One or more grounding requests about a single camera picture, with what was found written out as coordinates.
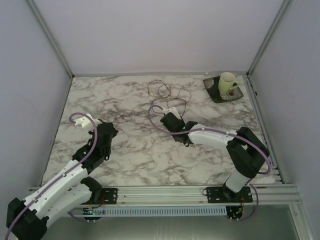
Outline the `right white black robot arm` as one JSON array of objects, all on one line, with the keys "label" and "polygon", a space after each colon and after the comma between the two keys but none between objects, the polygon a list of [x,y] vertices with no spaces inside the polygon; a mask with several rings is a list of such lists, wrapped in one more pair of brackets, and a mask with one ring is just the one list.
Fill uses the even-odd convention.
[{"label": "right white black robot arm", "polygon": [[213,129],[195,121],[184,122],[172,111],[163,110],[162,125],[172,134],[176,142],[189,145],[204,145],[226,150],[235,167],[228,179],[218,190],[207,190],[209,202],[236,203],[248,201],[250,190],[245,186],[256,175],[270,156],[269,150],[247,127],[237,131]]}]

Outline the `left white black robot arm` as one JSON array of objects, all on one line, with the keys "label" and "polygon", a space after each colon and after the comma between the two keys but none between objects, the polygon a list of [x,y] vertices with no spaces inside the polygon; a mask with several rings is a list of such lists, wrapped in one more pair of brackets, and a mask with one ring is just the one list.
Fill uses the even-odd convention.
[{"label": "left white black robot arm", "polygon": [[7,208],[7,240],[40,240],[60,217],[81,204],[96,204],[102,199],[102,185],[90,173],[111,155],[117,135],[111,122],[98,120],[92,136],[67,165],[31,195],[14,198]]}]

